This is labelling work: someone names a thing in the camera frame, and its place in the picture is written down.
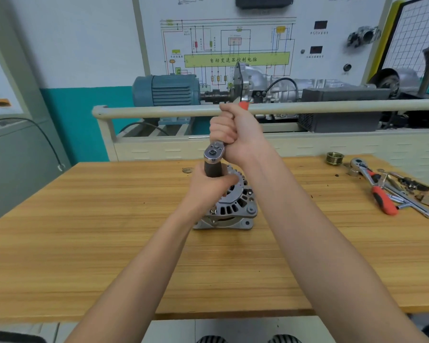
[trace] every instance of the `green label bar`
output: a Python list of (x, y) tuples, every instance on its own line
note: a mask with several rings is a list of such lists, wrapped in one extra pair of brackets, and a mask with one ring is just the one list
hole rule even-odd
[(290, 53), (240, 53), (240, 54), (189, 54), (184, 56), (184, 63), (189, 67), (235, 66), (237, 62), (254, 66), (287, 65)]

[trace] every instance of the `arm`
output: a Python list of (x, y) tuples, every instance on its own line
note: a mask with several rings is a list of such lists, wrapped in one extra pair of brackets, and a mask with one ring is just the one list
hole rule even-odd
[(227, 160), (244, 170), (293, 275), (334, 339), (429, 342), (298, 184), (255, 118), (236, 105), (220, 106), (210, 137), (230, 143)]
[(238, 181), (195, 167), (188, 194), (76, 326), (67, 343), (141, 342), (193, 225)]

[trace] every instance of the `wooden table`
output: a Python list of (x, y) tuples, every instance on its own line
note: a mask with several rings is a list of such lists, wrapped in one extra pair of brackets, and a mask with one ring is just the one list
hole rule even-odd
[[(322, 157), (285, 162), (402, 310), (429, 311), (429, 220), (412, 208), (383, 214), (365, 179)], [(182, 168), (194, 164), (80, 163), (1, 218), (0, 321), (78, 321), (175, 209), (190, 177)], [(189, 234), (156, 318), (310, 313), (259, 213), (250, 231)]]

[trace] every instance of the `white wall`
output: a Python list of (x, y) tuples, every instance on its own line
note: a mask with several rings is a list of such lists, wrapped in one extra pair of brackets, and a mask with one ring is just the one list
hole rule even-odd
[(8, 0), (41, 88), (130, 86), (144, 75), (132, 0)]

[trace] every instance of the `teal and white wall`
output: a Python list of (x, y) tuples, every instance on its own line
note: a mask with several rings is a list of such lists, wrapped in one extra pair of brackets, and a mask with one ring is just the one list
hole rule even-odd
[[(144, 75), (132, 0), (8, 0), (72, 163), (108, 161), (92, 107), (132, 106)], [(120, 128), (130, 121), (117, 120)]]

